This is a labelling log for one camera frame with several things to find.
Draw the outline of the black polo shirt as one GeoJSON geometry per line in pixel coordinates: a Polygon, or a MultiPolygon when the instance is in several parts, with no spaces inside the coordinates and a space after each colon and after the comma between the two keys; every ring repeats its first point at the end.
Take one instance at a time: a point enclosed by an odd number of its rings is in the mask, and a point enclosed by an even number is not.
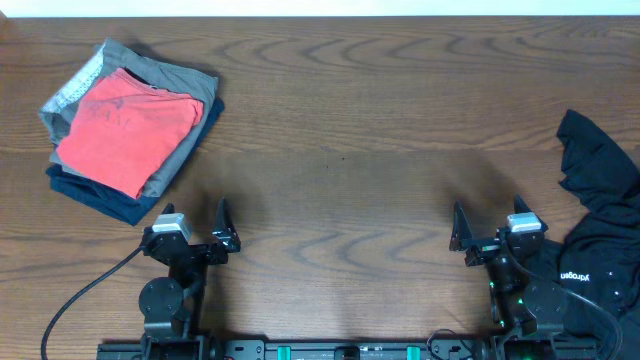
{"type": "Polygon", "coordinates": [[[639,356],[639,170],[594,122],[566,112],[557,131],[564,146],[560,185],[587,215],[563,243],[547,241],[527,267],[576,293],[565,330],[598,340],[606,357],[616,343],[610,313],[619,322],[621,359],[639,356]]]}

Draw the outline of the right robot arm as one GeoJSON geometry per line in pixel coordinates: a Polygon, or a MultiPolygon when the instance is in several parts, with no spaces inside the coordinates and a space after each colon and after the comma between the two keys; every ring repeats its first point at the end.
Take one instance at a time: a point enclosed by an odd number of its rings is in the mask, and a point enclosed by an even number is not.
{"type": "Polygon", "coordinates": [[[564,330],[567,295],[560,286],[525,268],[542,248],[548,226],[520,197],[514,213],[493,236],[476,238],[460,203],[453,208],[449,250],[489,276],[491,316],[501,331],[468,346],[474,359],[535,359],[554,354],[553,337],[564,330]]]}

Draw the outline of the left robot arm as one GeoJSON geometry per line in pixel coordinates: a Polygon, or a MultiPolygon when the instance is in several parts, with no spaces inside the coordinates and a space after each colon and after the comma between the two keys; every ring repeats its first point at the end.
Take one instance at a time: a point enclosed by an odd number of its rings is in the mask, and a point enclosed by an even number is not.
{"type": "Polygon", "coordinates": [[[241,241],[231,219],[228,202],[218,203],[213,240],[191,244],[186,216],[169,204],[155,222],[144,229],[141,252],[169,268],[165,277],[149,281],[139,295],[144,316],[144,359],[222,359],[215,338],[199,329],[207,285],[207,270],[224,265],[241,241]]]}

